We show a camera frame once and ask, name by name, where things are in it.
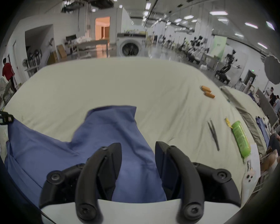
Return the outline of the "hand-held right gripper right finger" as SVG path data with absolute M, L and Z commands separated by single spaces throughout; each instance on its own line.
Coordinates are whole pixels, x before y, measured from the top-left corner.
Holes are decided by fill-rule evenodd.
M 205 202 L 241 207 L 231 173 L 191 162 L 179 148 L 157 141 L 155 161 L 167 200 L 180 199 L 177 221 L 200 221 Z

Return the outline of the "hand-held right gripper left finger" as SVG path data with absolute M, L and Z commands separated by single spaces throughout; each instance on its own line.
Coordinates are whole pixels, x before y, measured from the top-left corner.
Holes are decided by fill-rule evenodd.
M 122 147 L 112 143 L 99 148 L 86 163 L 47 174 L 39 199 L 39 208 L 75 203 L 81 222 L 102 222 L 98 200 L 112 200 L 122 164 Z

